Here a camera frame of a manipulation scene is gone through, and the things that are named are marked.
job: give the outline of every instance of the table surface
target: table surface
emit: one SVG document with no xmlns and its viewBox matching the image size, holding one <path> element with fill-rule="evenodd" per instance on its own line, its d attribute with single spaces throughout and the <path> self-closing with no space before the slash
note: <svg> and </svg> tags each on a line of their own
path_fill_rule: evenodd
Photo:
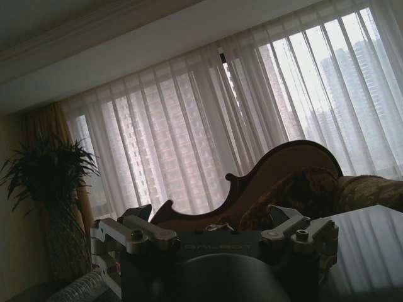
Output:
<svg viewBox="0 0 403 302">
<path fill-rule="evenodd" d="M 338 262 L 320 301 L 403 301 L 403 213 L 372 206 L 331 217 Z"/>
</svg>

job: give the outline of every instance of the tall vase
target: tall vase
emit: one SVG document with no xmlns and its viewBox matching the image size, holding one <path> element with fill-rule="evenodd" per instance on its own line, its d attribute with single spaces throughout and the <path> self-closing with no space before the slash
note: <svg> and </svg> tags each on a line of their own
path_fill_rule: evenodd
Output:
<svg viewBox="0 0 403 302">
<path fill-rule="evenodd" d="M 91 270 L 86 235 L 77 222 L 76 205 L 64 205 L 48 213 L 47 245 L 53 280 L 77 279 Z"/>
</svg>

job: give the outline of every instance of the sheer white curtain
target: sheer white curtain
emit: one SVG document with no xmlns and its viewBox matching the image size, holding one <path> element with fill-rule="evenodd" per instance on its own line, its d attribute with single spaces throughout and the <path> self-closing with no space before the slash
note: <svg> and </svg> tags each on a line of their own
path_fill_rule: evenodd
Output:
<svg viewBox="0 0 403 302">
<path fill-rule="evenodd" d="M 210 123 L 215 135 L 225 127 L 215 121 L 214 87 L 202 62 L 194 52 L 64 103 L 72 136 L 98 156 L 101 179 L 88 180 L 95 217 L 148 203 L 157 210 L 167 199 L 191 214 L 222 203 L 224 171 L 234 163 L 225 158 L 226 142 L 212 134 Z"/>
<path fill-rule="evenodd" d="M 167 199 L 208 212 L 225 173 L 296 139 L 346 175 L 401 179 L 402 37 L 381 2 L 324 1 L 67 100 L 72 136 L 98 156 L 95 217 Z"/>
<path fill-rule="evenodd" d="M 244 171 L 301 138 L 327 147 L 346 175 L 402 177 L 401 57 L 378 12 L 325 1 L 219 42 L 248 138 Z"/>
</svg>

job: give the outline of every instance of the ceiling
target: ceiling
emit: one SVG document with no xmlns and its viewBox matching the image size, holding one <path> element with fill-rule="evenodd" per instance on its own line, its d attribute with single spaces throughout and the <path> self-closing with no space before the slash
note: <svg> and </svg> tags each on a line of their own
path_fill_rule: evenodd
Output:
<svg viewBox="0 0 403 302">
<path fill-rule="evenodd" d="M 0 48 L 0 116 L 68 98 L 317 1 L 0 0 L 0 45 L 23 42 Z"/>
<path fill-rule="evenodd" d="M 114 0 L 0 1 L 0 50 L 59 26 Z"/>
</svg>

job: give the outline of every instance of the patterned upholstery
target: patterned upholstery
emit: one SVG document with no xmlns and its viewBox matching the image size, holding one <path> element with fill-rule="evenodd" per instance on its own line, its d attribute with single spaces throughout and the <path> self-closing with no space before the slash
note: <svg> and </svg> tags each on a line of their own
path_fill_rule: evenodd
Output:
<svg viewBox="0 0 403 302">
<path fill-rule="evenodd" d="M 312 219 L 381 204 L 403 212 L 403 182 L 378 176 L 340 177 L 323 168 L 294 172 L 262 195 L 243 215 L 239 230 L 273 228 L 267 206 L 295 208 Z"/>
<path fill-rule="evenodd" d="M 338 180 L 327 169 L 314 167 L 294 172 L 262 195 L 243 215 L 239 230 L 272 228 L 269 204 L 295 208 L 313 219 L 337 213 Z"/>
<path fill-rule="evenodd" d="M 342 212 L 381 204 L 403 212 L 403 182 L 378 176 L 350 177 L 341 182 L 338 208 Z"/>
</svg>

